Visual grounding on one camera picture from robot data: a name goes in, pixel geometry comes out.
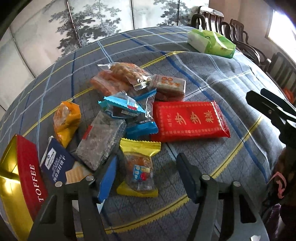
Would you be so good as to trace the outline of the person right hand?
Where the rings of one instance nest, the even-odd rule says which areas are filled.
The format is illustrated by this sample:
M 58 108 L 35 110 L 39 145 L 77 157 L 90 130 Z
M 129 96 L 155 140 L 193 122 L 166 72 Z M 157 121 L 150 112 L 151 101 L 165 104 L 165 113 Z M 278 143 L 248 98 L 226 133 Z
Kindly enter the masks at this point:
M 272 176 L 267 184 L 267 196 L 262 202 L 260 216 L 264 218 L 269 210 L 281 199 L 283 199 L 283 192 L 287 187 L 287 179 L 284 177 L 285 157 L 287 149 L 284 148 L 278 157 L 277 163 L 274 166 Z

